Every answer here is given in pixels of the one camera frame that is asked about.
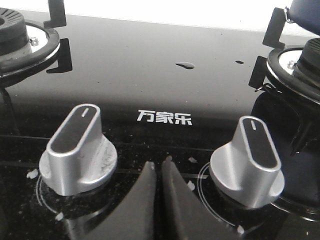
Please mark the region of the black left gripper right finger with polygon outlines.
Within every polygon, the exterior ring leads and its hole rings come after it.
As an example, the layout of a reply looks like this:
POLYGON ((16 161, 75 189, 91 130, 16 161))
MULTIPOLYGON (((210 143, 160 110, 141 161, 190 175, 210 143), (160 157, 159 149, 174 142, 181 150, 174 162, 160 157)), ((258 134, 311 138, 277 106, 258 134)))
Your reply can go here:
POLYGON ((167 231, 173 240, 238 240, 190 190, 169 155, 162 162, 162 189, 167 231))

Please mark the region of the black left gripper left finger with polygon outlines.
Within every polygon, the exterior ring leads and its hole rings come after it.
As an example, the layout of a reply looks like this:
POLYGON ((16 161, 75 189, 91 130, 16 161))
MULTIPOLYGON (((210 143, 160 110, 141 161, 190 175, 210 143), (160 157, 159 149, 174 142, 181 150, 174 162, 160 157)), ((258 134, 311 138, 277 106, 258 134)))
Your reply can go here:
POLYGON ((156 184, 155 165, 147 161, 122 202, 85 239, 152 240, 156 184))

